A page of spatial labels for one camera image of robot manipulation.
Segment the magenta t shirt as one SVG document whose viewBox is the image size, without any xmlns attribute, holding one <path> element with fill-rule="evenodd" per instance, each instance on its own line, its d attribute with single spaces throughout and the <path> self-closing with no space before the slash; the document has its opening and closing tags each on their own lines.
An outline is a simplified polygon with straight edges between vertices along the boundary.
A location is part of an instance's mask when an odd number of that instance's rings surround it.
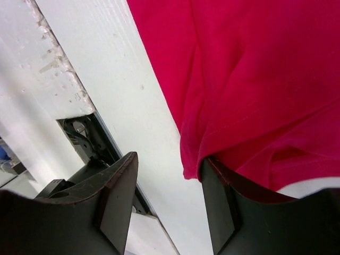
<svg viewBox="0 0 340 255">
<path fill-rule="evenodd" d="M 129 1 L 180 133 L 273 191 L 339 177 L 339 1 Z"/>
</svg>

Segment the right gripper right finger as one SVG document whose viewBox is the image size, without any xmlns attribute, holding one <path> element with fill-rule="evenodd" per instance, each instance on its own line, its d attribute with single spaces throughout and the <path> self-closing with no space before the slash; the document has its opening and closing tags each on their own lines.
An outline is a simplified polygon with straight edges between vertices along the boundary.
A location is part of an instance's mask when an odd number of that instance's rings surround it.
<svg viewBox="0 0 340 255">
<path fill-rule="evenodd" d="M 201 180 L 214 254 L 339 254 L 339 189 L 301 199 L 208 157 Z"/>
</svg>

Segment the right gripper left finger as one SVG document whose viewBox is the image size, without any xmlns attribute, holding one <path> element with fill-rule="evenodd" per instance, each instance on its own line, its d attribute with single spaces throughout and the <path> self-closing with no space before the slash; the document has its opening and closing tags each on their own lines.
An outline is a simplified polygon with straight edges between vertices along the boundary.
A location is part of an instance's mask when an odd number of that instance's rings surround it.
<svg viewBox="0 0 340 255">
<path fill-rule="evenodd" d="M 1 254 L 123 254 L 138 155 L 57 192 L 29 199 L 1 191 Z"/>
</svg>

